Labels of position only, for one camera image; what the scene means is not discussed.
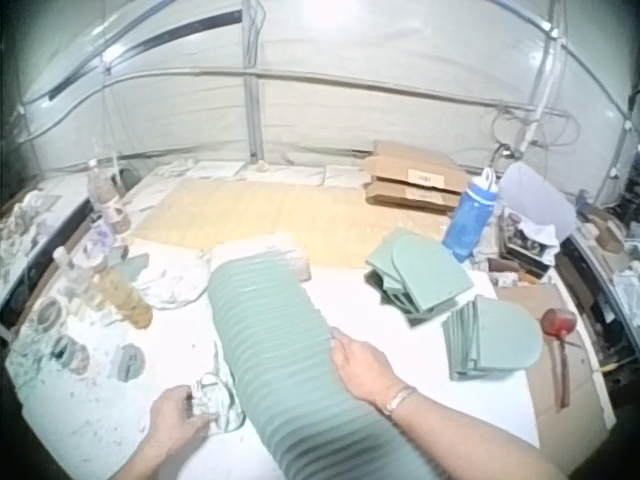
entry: work table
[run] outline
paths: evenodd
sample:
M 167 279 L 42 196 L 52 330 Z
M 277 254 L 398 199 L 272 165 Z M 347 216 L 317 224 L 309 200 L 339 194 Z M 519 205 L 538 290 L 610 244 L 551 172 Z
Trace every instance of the work table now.
M 253 181 L 259 177 L 255 172 L 247 172 L 242 164 L 209 163 L 211 165 L 199 166 L 204 173 L 192 173 L 188 178 L 163 178 L 152 174 L 127 195 L 126 206 L 134 225 L 128 237 L 130 256 L 140 253 L 149 253 L 151 257 L 188 254 L 194 248 L 211 248 L 219 241 L 250 236 L 255 233 L 252 228 L 267 229 L 260 232 L 266 233 L 273 231 L 269 229 L 275 225 L 279 227 L 276 230 L 289 231 L 294 228 L 292 223 L 298 221 L 302 233 L 293 233 L 297 238 L 302 238 L 301 243 L 309 252 L 312 264 L 312 280 L 304 287 L 329 324 L 381 348 L 397 373 L 423 393 L 452 408 L 498 425 L 533 445 L 539 445 L 525 372 L 516 372 L 500 381 L 451 382 L 440 328 L 446 314 L 410 329 L 398 311 L 379 305 L 379 296 L 362 280 L 364 270 L 354 268 L 354 265 L 338 268 L 337 265 L 326 264 L 327 258 L 335 258 L 336 246 L 342 246 L 338 252 L 341 262 L 346 258 L 345 251 L 349 251 L 350 255 L 358 254 L 355 247 L 350 250 L 347 241 L 360 242 L 365 245 L 359 248 L 368 248 L 366 244 L 377 241 L 380 235 L 389 231 L 391 225 L 387 222 L 396 221 L 396 226 L 412 228 L 418 218 L 421 233 L 441 238 L 448 223 L 445 216 L 419 212 L 418 217 L 402 217 L 393 209 L 366 206 L 366 215 L 371 217 L 362 220 L 362 226 L 359 226 L 354 220 L 357 220 L 356 213 L 361 210 L 353 203 L 353 198 L 358 195 L 353 196 L 352 192 L 344 193 L 342 190 L 336 190 L 342 196 L 332 204 L 335 206 L 326 217 L 319 210 L 314 210 L 332 208 L 327 207 L 327 198 L 323 200 L 321 195 L 311 199 L 316 203 L 306 211 L 287 209 L 287 205 L 295 203 L 295 195 L 308 193 L 306 187 L 323 185 L 329 189 L 356 190 L 366 181 L 366 176 L 358 169 L 347 167 L 339 167 L 331 172 L 305 167 L 276 167 L 264 191 L 262 187 L 247 187 L 246 195 L 239 194 L 238 189 L 243 188 L 243 182 L 231 182 L 233 185 L 228 185 L 225 190 L 228 196 L 225 198 L 235 195 L 233 198 L 236 201 L 223 203 L 229 205 L 224 211 L 212 210 L 221 201 L 202 201 L 209 194 L 211 178 Z M 253 208 L 248 198 L 260 198 L 277 189 L 278 185 L 272 182 L 287 181 L 302 185 L 301 190 L 287 190 L 280 204 L 265 205 L 257 213 L 262 217 L 262 223 L 254 227 L 256 218 L 248 213 Z M 194 193 L 196 196 L 193 198 L 197 201 L 184 196 L 186 190 Z M 184 206 L 182 210 L 178 209 L 181 205 Z M 349 215 L 342 218 L 345 211 Z M 197 219 L 190 217 L 193 212 L 198 212 L 200 216 Z M 297 220 L 292 212 L 299 215 Z M 232 218 L 235 230 L 231 230 L 229 219 Z M 320 219 L 320 223 L 313 223 L 312 218 Z M 276 223 L 268 225 L 267 219 Z M 340 237 L 340 225 L 349 224 L 353 231 L 362 232 L 361 237 Z M 331 232 L 338 238 L 335 243 L 328 244 L 308 232 Z M 475 287 L 457 298 L 458 304 L 475 294 L 495 297 L 486 274 L 470 272 L 470 275 Z M 552 272 L 552 277 L 563 299 L 575 310 L 555 272 Z M 57 281 L 55 276 L 45 294 L 55 290 Z M 38 379 L 28 387 L 18 388 L 17 393 L 23 403 L 23 416 L 72 477 L 106 478 L 112 474 L 143 437 L 149 406 L 159 393 L 176 384 L 191 384 L 211 369 L 217 341 L 211 315 L 205 295 L 177 310 L 154 311 L 151 327 L 143 331 L 134 330 L 126 324 L 105 327 L 99 316 L 89 322 L 70 320 L 69 333 L 86 343 L 91 351 L 89 372 L 76 377 L 53 362 L 43 362 Z M 598 368 L 597 358 L 582 322 L 579 322 L 578 329 L 595 371 Z M 127 342 L 138 345 L 144 351 L 146 369 L 140 378 L 121 383 L 108 378 L 107 373 L 113 350 L 117 345 Z M 593 381 L 600 394 L 605 423 L 611 427 L 615 419 L 602 375 L 594 373 Z M 186 459 L 186 463 L 167 465 L 161 478 L 170 478 L 172 473 L 175 478 L 178 471 L 180 478 L 282 478 L 250 422 L 236 432 L 209 437 L 200 449 Z

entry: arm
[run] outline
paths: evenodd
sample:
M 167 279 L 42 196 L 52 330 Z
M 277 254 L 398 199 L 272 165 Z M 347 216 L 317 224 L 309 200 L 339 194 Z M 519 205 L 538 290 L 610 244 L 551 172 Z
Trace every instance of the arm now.
M 407 386 L 382 352 L 338 329 L 333 329 L 331 358 L 347 390 L 380 410 Z M 453 478 L 564 478 L 528 443 L 419 393 L 402 401 L 391 419 Z
M 207 433 L 209 417 L 189 418 L 190 397 L 191 389 L 180 386 L 165 390 L 153 402 L 147 435 L 110 480 L 151 479 L 167 458 Z

